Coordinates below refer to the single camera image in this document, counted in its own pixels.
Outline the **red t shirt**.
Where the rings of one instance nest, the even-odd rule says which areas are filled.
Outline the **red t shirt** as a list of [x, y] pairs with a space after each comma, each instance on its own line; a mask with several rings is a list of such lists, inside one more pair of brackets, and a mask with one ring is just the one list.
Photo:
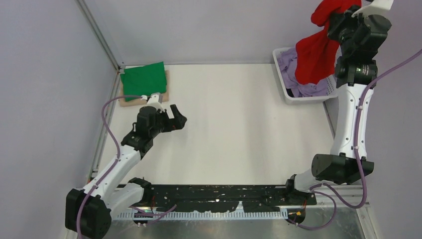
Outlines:
[[334, 73], [339, 43], [327, 37], [329, 19], [332, 13], [343, 13], [352, 5], [361, 6], [361, 1], [323, 0], [311, 15], [311, 22], [323, 29], [295, 46], [298, 56], [296, 77], [301, 84], [317, 84]]

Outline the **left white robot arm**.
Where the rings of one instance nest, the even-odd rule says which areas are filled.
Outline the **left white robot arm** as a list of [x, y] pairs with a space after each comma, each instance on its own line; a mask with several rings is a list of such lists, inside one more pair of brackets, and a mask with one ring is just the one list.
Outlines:
[[153, 146], [154, 138], [165, 132], [181, 130], [187, 118], [176, 105], [170, 105], [173, 117], [155, 106], [141, 107], [132, 130], [122, 139], [110, 163], [82, 189], [72, 189], [66, 196], [65, 228], [80, 237], [102, 239], [118, 215], [135, 203], [147, 206], [153, 194], [148, 182], [135, 179], [122, 189], [117, 187], [128, 172]]

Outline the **folded green t shirt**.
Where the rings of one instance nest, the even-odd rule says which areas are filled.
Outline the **folded green t shirt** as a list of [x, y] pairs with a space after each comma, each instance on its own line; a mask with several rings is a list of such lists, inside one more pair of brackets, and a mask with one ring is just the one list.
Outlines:
[[150, 96], [154, 93], [167, 92], [164, 62], [126, 68], [120, 79], [123, 84], [123, 94], [126, 96]]

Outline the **white plastic basket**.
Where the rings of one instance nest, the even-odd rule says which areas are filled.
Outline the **white plastic basket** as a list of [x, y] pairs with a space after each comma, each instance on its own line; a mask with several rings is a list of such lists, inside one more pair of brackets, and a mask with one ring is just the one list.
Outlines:
[[272, 52], [280, 79], [282, 96], [289, 105], [322, 103], [337, 97], [336, 79], [330, 75], [317, 84], [301, 84], [296, 77], [298, 56], [294, 47], [284, 47]]

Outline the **lilac t shirt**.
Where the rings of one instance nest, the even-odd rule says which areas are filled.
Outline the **lilac t shirt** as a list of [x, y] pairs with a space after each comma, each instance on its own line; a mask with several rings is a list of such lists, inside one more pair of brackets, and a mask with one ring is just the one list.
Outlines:
[[301, 84], [296, 77], [298, 56], [295, 48], [276, 50], [276, 66], [279, 67], [281, 79], [288, 95], [293, 98], [327, 97], [334, 91], [331, 78], [320, 80], [317, 84]]

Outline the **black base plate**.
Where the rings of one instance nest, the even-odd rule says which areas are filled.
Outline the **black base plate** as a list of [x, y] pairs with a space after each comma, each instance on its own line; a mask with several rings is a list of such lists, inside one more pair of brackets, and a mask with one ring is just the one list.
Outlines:
[[250, 212], [275, 212], [280, 206], [316, 205], [315, 196], [284, 185], [163, 185], [147, 187], [136, 207], [160, 212], [233, 212], [238, 206]]

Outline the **left aluminium frame post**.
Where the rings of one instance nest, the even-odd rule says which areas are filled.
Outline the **left aluminium frame post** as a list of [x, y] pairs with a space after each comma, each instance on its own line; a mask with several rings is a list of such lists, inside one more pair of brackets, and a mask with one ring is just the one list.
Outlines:
[[100, 8], [95, 0], [76, 0], [80, 6], [82, 14], [88, 20], [88, 23], [94, 35], [100, 42], [107, 57], [118, 72], [122, 72], [125, 68], [123, 57], [119, 53], [118, 47], [114, 42], [106, 22], [101, 14]]

